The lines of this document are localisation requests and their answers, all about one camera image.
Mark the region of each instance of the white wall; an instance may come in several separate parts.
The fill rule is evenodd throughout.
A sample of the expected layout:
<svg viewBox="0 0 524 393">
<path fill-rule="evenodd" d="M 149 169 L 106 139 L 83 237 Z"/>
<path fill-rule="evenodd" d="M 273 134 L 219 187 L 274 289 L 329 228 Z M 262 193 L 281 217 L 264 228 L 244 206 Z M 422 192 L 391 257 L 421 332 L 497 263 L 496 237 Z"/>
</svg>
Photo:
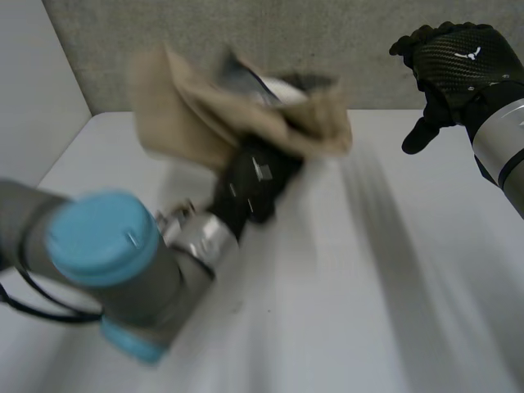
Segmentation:
<svg viewBox="0 0 524 393">
<path fill-rule="evenodd" d="M 90 117 L 40 0 L 0 1 L 0 177 L 36 186 Z"/>
</svg>

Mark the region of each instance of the white logo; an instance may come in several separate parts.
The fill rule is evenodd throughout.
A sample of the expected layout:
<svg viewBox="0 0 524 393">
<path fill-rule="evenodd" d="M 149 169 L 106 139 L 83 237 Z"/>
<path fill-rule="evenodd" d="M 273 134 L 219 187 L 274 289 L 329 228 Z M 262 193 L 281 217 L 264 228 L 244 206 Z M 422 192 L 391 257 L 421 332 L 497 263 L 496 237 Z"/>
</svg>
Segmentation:
<svg viewBox="0 0 524 393">
<path fill-rule="evenodd" d="M 456 57 L 463 57 L 464 59 L 476 60 L 477 55 L 481 52 L 481 47 L 478 47 L 475 53 L 469 53 L 467 55 L 461 55 L 460 53 L 455 53 Z"/>
</svg>

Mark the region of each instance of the light blue joint cap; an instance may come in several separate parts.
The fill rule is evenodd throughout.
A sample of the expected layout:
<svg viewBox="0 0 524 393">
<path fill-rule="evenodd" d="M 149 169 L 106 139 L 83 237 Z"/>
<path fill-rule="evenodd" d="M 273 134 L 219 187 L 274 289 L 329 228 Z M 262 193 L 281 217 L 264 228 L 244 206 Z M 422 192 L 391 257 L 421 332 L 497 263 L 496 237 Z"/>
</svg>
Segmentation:
<svg viewBox="0 0 524 393">
<path fill-rule="evenodd" d="M 51 261 L 86 287 L 110 287 L 140 274 L 153 260 L 160 234 L 144 205 L 127 192 L 100 192 L 71 202 L 46 234 Z"/>
<path fill-rule="evenodd" d="M 157 364 L 168 349 L 135 336 L 106 317 L 102 318 L 100 329 L 111 344 L 143 363 Z"/>
</svg>

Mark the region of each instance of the white table surface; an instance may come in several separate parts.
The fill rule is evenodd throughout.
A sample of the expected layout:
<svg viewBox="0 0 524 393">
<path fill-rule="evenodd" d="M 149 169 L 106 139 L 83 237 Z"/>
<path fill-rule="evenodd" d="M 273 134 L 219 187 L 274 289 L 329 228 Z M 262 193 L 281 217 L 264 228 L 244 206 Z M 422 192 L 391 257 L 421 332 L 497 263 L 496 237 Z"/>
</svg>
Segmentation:
<svg viewBox="0 0 524 393">
<path fill-rule="evenodd" d="M 463 130 L 444 130 L 407 156 L 400 144 L 419 111 L 349 115 L 353 151 L 309 164 L 277 219 L 249 228 L 241 259 L 157 368 L 127 359 L 95 327 L 23 318 L 26 340 L 38 331 L 39 344 L 17 352 L 18 364 L 37 352 L 47 360 L 24 391 L 522 389 L 524 223 L 479 175 Z M 89 121 L 41 187 L 71 196 L 121 187 L 156 210 L 203 201 L 212 184 L 204 169 L 148 156 L 131 114 L 106 113 Z M 20 386 L 10 364 L 2 361 L 2 378 Z"/>
</svg>

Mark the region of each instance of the concrete wall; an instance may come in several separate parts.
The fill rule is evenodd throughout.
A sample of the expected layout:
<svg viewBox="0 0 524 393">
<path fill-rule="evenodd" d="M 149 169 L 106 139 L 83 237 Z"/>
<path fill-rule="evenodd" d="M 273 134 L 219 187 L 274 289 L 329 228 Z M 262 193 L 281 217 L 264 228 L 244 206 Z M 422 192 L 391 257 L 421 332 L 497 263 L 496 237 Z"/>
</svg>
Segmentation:
<svg viewBox="0 0 524 393">
<path fill-rule="evenodd" d="M 93 114 L 129 109 L 128 55 L 167 41 L 198 64 L 221 43 L 280 70 L 341 75 L 352 108 L 420 108 L 410 72 L 387 51 L 424 24 L 496 26 L 524 58 L 524 2 L 516 0 L 43 0 Z"/>
<path fill-rule="evenodd" d="M 0 178 L 36 186 L 91 117 L 39 0 L 0 1 Z"/>
</svg>

